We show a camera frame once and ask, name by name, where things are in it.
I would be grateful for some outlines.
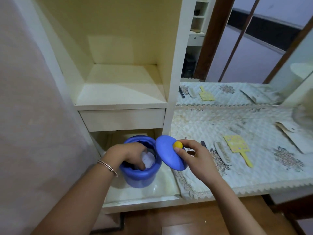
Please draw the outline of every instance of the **silver bangle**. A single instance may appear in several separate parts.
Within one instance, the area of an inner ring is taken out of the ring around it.
[[[100,163],[100,164],[106,166],[111,172],[114,173],[114,176],[117,177],[116,171],[115,171],[110,165],[108,165],[107,163],[105,163],[105,162],[103,162],[103,161],[101,161],[101,160],[98,160],[98,163]]]

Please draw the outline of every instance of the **hand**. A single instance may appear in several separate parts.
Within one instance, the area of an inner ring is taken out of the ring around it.
[[[195,140],[181,139],[184,147],[195,150],[194,157],[185,150],[174,148],[175,152],[188,164],[192,173],[204,184],[212,185],[221,179],[221,175],[216,169],[212,155],[204,146]]]
[[[126,161],[137,166],[140,170],[144,170],[146,166],[141,158],[143,151],[147,151],[147,148],[139,142],[117,144],[110,147],[101,160],[114,169],[117,169],[123,161]]]

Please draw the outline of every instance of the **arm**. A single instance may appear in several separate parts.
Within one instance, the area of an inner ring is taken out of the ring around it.
[[[195,156],[192,157],[185,150],[175,148],[176,153],[187,162],[192,173],[213,193],[229,234],[266,235],[234,191],[221,177],[210,152],[197,141],[182,139],[180,142],[185,147],[195,150]]]
[[[101,159],[115,171],[123,161],[145,165],[140,158],[146,147],[138,142],[118,144],[111,147]],[[89,234],[100,213],[100,209],[114,177],[105,166],[96,164],[63,198],[32,232],[37,234]]]

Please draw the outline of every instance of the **wooden floor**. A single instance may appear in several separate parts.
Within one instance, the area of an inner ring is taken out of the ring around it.
[[[261,196],[241,201],[268,235],[296,235],[288,220],[274,214]],[[215,201],[125,214],[123,231],[110,235],[226,235],[229,234]]]

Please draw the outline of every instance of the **white drawer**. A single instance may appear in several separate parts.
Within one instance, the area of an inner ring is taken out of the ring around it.
[[[165,109],[87,110],[79,112],[89,132],[162,128],[165,116]]]
[[[188,46],[202,46],[204,41],[204,36],[189,36]]]

